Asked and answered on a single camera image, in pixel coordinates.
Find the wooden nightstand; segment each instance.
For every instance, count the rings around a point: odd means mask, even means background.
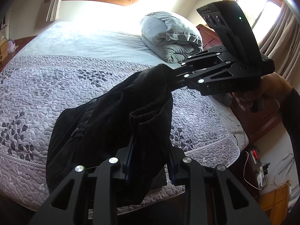
[[[6,64],[11,59],[13,59],[13,57],[35,37],[36,36],[30,36],[30,37],[25,37],[25,38],[15,40],[16,46],[18,46],[18,48],[14,52],[8,53],[8,55],[4,58],[4,60],[2,60],[2,62],[0,63],[0,72],[6,66]]]
[[[273,225],[280,225],[287,216],[289,204],[289,186],[262,195],[258,203],[270,218]]]
[[[1,40],[0,41],[0,64],[8,56],[7,47],[8,47],[8,41],[5,41],[5,39]]]

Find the electrical wire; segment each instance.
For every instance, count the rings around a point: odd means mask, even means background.
[[[260,164],[262,164],[262,165],[270,165],[271,164],[271,162],[268,162],[268,163],[262,163],[262,162],[260,162],[258,159],[255,159],[256,161],[258,161]]]
[[[279,168],[279,170],[277,171],[276,175],[274,176],[274,178],[272,179],[272,184],[269,184],[269,181],[267,179],[267,182],[266,182],[266,187],[271,187],[271,186],[275,186],[277,189],[279,188],[282,188],[286,185],[288,186],[291,186],[292,185],[292,181],[291,180],[287,180],[286,182],[284,182],[283,184],[277,184],[276,183],[276,177],[280,174],[282,174],[283,172],[285,172],[288,168],[288,172],[286,174],[286,176],[290,173],[294,163],[295,163],[295,157],[292,153],[289,153],[286,157],[284,157],[283,159],[281,159],[281,161],[275,166],[275,168],[284,160],[286,160],[290,155],[292,155],[292,158],[287,162],[285,163],[284,165],[281,166],[281,168]]]
[[[245,130],[241,125],[237,125],[238,127],[241,127],[243,129],[244,132],[244,149],[246,148],[246,136],[245,136]]]
[[[246,160],[246,162],[245,162],[245,166],[244,166],[244,173],[243,173],[243,177],[244,177],[244,180],[248,183],[248,184],[250,184],[246,179],[245,179],[245,169],[246,169],[246,164],[247,164],[247,162],[248,162],[248,159],[249,159],[249,153],[246,151],[246,153],[247,153],[247,160]],[[262,185],[262,188],[261,189],[259,189],[259,188],[256,188],[255,186],[253,186],[252,184],[250,184],[253,188],[255,188],[255,189],[257,189],[257,190],[262,190],[263,189],[263,187],[264,187],[264,185],[265,185],[265,182],[264,182],[264,184]]]
[[[235,139],[236,139],[236,145],[239,146],[239,141],[238,141],[238,139],[236,138],[235,135],[233,135],[233,137],[235,137]]]

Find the sunlight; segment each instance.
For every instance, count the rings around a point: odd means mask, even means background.
[[[140,34],[139,21],[148,13],[170,12],[177,0],[139,0],[130,6],[96,1],[63,1],[60,21],[79,22],[97,29]]]
[[[280,7],[273,2],[268,2],[265,9],[262,12],[261,17],[253,28],[253,34],[256,41],[259,43],[271,29],[272,25],[276,21],[279,13]]]
[[[238,0],[237,3],[243,10],[250,26],[254,24],[267,0]]]

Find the bed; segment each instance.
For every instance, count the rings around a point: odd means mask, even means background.
[[[37,210],[49,196],[45,165],[60,113],[161,63],[167,64],[138,34],[59,22],[33,39],[0,73],[0,193]],[[237,160],[249,141],[229,107],[187,88],[174,91],[173,99],[170,139],[175,146],[210,167]],[[167,181],[167,186],[151,190],[141,205],[118,208],[118,214],[184,192],[184,186]]]

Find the beige curtain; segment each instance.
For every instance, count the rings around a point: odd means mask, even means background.
[[[59,19],[59,10],[62,0],[51,0],[46,14],[46,21]]]
[[[275,71],[290,81],[300,64],[300,25],[285,2],[274,25],[258,46],[261,53],[273,59]]]

